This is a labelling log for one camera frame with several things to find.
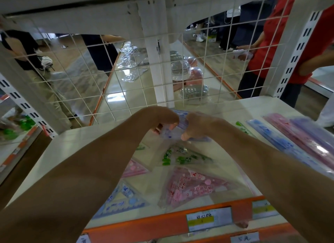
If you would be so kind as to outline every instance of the phone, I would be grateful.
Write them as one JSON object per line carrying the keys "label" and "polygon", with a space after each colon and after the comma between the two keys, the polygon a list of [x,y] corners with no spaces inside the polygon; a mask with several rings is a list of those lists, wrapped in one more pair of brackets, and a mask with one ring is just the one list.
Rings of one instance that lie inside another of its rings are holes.
{"label": "phone", "polygon": [[244,49],[236,49],[233,52],[233,55],[238,58],[238,56],[240,55],[247,55],[247,59],[246,60],[249,60],[249,59],[252,59],[253,58],[253,53],[247,51],[247,50],[244,50]]}

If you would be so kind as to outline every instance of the red shirt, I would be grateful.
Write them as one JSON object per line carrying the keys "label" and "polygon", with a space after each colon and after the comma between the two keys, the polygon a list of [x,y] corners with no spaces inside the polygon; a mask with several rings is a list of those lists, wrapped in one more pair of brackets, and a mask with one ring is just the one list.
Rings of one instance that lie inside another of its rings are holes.
{"label": "red shirt", "polygon": [[[289,0],[287,7],[285,9],[284,15],[289,15],[293,6],[295,0]],[[277,32],[275,34],[275,37],[273,39],[273,42],[271,45],[277,45],[280,42],[282,33],[284,31],[286,22],[288,18],[282,18],[280,21],[280,17],[282,16],[283,9],[285,7],[287,0],[278,0],[278,3],[273,11],[273,13],[270,15],[270,18],[277,17],[276,19],[270,19],[265,22],[264,25],[264,34],[265,38],[263,42],[260,44],[259,47],[267,47],[267,48],[260,48],[256,51],[254,54],[254,57],[252,60],[248,63],[248,70],[255,70],[253,71],[254,74],[258,75],[259,70],[261,68],[269,68],[271,65],[271,62],[273,61],[273,57],[276,52],[277,46],[268,47],[271,43],[271,40],[273,38],[273,35],[275,33],[276,27],[278,26]],[[292,84],[305,84],[309,77],[312,75],[312,73],[306,75],[306,76],[300,76],[298,74],[299,66],[311,59],[315,56],[321,55],[325,49],[333,42],[334,40],[334,5],[327,8],[323,11],[321,17],[318,20],[317,25],[315,26],[313,33],[309,39],[309,41],[306,44],[306,47],[300,56],[298,63],[294,69],[294,72],[292,73],[290,80],[288,83]],[[267,76],[268,69],[262,70],[260,77],[265,78]]]}

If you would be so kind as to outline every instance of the dark shorts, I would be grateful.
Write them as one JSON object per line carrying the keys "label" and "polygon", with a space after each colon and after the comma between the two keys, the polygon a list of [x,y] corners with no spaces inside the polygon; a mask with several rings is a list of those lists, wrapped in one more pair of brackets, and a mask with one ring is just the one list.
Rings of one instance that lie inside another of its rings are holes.
{"label": "dark shorts", "polygon": [[[243,99],[260,96],[264,82],[264,78],[258,78],[253,72],[245,72],[238,87],[238,94]],[[302,86],[302,84],[287,84],[280,99],[294,108]]]}

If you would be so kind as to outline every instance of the white metal post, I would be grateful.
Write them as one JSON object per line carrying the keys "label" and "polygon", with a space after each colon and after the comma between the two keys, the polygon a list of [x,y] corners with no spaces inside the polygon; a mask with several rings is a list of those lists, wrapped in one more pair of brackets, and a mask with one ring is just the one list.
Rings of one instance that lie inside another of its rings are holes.
{"label": "white metal post", "polygon": [[280,97],[322,11],[319,0],[295,0],[260,95]]}
{"label": "white metal post", "polygon": [[0,55],[0,88],[50,137],[70,129],[68,124],[57,118],[53,105],[29,85],[27,74],[2,44]]}
{"label": "white metal post", "polygon": [[138,0],[155,96],[159,106],[174,107],[165,0]]}

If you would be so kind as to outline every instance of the yellow label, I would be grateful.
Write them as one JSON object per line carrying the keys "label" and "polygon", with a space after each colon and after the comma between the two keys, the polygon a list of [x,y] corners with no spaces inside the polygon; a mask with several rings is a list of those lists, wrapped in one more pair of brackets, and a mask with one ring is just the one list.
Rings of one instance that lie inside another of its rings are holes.
{"label": "yellow label", "polygon": [[195,226],[195,225],[201,225],[201,224],[207,224],[207,223],[213,223],[214,217],[206,217],[206,218],[199,218],[194,220],[188,221],[188,226]]}
{"label": "yellow label", "polygon": [[259,214],[259,213],[268,212],[268,211],[275,211],[275,208],[272,205],[266,205],[266,206],[253,208],[254,214]]}

